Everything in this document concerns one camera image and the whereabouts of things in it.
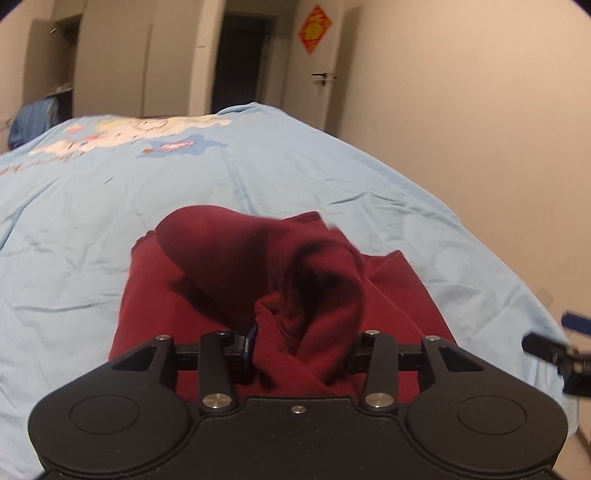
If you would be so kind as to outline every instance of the door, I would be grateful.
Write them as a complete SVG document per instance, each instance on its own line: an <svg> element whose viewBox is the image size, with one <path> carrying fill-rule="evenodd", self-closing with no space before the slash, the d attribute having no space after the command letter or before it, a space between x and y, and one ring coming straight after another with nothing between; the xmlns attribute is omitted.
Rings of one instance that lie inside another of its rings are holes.
<svg viewBox="0 0 591 480"><path fill-rule="evenodd" d="M74 115L142 116L155 0L94 0L82 16Z"/></svg>
<svg viewBox="0 0 591 480"><path fill-rule="evenodd" d="M282 108L311 127L324 130L335 81L345 0L300 0Z"/></svg>

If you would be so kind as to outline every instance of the blue clothing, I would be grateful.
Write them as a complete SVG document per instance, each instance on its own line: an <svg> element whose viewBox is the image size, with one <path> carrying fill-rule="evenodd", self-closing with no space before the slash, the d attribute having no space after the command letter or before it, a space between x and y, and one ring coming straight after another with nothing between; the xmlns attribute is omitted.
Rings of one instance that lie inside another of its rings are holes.
<svg viewBox="0 0 591 480"><path fill-rule="evenodd" d="M57 100L45 98L22 107L10 127L8 146L20 147L58 124Z"/></svg>

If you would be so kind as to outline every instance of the cartoon print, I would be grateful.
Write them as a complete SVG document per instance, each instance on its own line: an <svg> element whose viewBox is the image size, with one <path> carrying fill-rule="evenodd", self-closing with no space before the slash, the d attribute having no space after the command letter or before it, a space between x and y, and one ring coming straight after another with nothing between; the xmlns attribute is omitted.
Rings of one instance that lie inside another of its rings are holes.
<svg viewBox="0 0 591 480"><path fill-rule="evenodd" d="M68 127L68 129L66 130L67 134L76 134L78 132L82 132L83 130L86 130L86 127L84 125L80 125L80 124L74 124L70 127Z"/></svg>
<svg viewBox="0 0 591 480"><path fill-rule="evenodd" d="M124 143L144 138L178 135L189 128L207 128L213 125L226 126L230 123L231 120L219 118L217 115L107 119L97 124L97 134L88 135L80 141L66 138L51 145L33 148L29 155L38 153L68 155L76 151L84 153L96 147L118 147Z"/></svg>
<svg viewBox="0 0 591 480"><path fill-rule="evenodd" d="M227 147L227 145L208 140L201 134L195 134L177 142L150 142L150 148L145 148L138 157L159 158L169 154L201 155L208 147Z"/></svg>

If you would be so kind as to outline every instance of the floor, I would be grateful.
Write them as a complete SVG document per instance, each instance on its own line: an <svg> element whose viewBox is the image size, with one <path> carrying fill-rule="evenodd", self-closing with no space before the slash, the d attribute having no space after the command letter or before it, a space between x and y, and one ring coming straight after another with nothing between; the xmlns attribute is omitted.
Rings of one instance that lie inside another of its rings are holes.
<svg viewBox="0 0 591 480"><path fill-rule="evenodd" d="M591 480L589 449L580 437L572 436L567 440L554 465L554 470L564 480Z"/></svg>

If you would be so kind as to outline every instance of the blue strap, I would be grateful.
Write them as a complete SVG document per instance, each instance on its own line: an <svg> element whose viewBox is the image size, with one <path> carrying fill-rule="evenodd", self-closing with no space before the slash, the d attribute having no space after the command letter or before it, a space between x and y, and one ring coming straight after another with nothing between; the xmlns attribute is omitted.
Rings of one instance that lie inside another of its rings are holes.
<svg viewBox="0 0 591 480"><path fill-rule="evenodd" d="M567 312L562 315L562 326L568 330L591 336L591 319Z"/></svg>

